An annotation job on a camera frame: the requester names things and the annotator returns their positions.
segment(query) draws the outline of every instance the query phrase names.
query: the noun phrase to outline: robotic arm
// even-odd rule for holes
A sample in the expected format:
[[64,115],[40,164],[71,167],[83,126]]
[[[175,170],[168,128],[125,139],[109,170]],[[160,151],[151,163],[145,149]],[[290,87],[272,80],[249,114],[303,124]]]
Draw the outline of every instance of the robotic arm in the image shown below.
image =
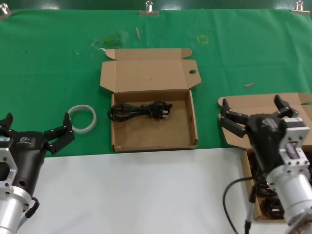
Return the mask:
[[33,193],[47,151],[54,155],[75,139],[68,113],[61,127],[44,133],[14,131],[12,122],[11,113],[0,120],[0,234],[15,234],[38,208]]
[[[223,99],[220,122],[235,135],[249,137],[266,181],[285,210],[284,218],[289,226],[286,233],[303,234],[308,233],[308,229],[312,233],[310,163],[301,148],[310,129],[279,95],[275,96],[274,103],[277,112],[248,116],[232,112]],[[251,220],[251,215],[252,209],[246,220]]]

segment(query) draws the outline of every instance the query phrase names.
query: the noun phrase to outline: white table surface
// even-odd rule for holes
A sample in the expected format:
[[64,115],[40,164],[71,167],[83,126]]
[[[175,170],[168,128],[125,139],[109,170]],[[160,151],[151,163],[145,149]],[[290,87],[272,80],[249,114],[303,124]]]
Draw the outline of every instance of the white table surface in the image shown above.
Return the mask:
[[[232,234],[222,194],[243,177],[241,155],[232,148],[46,158],[34,193],[40,207],[18,233]],[[244,182],[229,190],[227,207],[243,234]],[[254,222],[250,233],[286,228]]]

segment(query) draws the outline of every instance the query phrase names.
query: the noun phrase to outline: metal clip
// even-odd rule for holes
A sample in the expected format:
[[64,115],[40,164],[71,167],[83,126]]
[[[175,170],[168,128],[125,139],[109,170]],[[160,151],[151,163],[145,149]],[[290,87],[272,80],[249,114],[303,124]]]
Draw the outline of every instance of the metal clip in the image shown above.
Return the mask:
[[302,15],[310,15],[310,11],[304,11],[303,10],[303,1],[297,1],[296,3],[296,7],[291,10],[291,12],[294,12],[294,13],[298,13],[298,14],[302,14]]
[[0,8],[3,12],[3,14],[0,16],[0,20],[4,19],[4,18],[6,18],[12,14],[12,12],[10,11],[10,9],[6,3],[1,3]]
[[153,2],[151,0],[147,0],[145,2],[145,11],[140,11],[140,15],[141,16],[159,16],[159,12],[158,11],[153,11]]

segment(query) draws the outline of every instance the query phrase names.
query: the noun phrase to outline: yellow tape mark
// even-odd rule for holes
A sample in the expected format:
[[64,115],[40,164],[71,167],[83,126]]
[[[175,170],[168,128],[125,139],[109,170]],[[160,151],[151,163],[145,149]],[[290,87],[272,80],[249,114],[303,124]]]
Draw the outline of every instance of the yellow tape mark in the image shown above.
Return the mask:
[[202,45],[209,44],[208,36],[207,35],[197,36],[197,43]]

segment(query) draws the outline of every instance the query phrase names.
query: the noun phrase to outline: small white stick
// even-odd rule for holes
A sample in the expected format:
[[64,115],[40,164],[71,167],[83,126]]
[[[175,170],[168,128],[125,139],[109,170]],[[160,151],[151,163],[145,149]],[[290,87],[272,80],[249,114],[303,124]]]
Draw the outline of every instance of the small white stick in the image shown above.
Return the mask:
[[136,28],[137,37],[140,39],[140,33],[138,33],[138,28]]
[[253,85],[254,85],[254,83],[245,84],[245,87],[247,88],[247,87],[250,87],[250,86],[253,86]]

